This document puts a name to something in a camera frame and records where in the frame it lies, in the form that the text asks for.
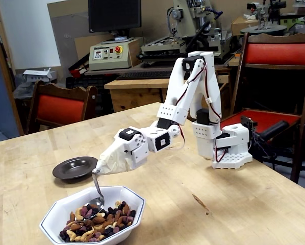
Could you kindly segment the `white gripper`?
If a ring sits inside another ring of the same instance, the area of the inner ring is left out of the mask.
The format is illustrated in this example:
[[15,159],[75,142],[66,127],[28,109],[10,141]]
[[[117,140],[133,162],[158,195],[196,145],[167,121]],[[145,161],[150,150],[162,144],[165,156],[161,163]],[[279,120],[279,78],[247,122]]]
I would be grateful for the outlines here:
[[117,153],[118,163],[126,169],[136,169],[147,162],[148,142],[139,129],[134,127],[120,129],[114,139],[114,143],[104,151],[104,154]]

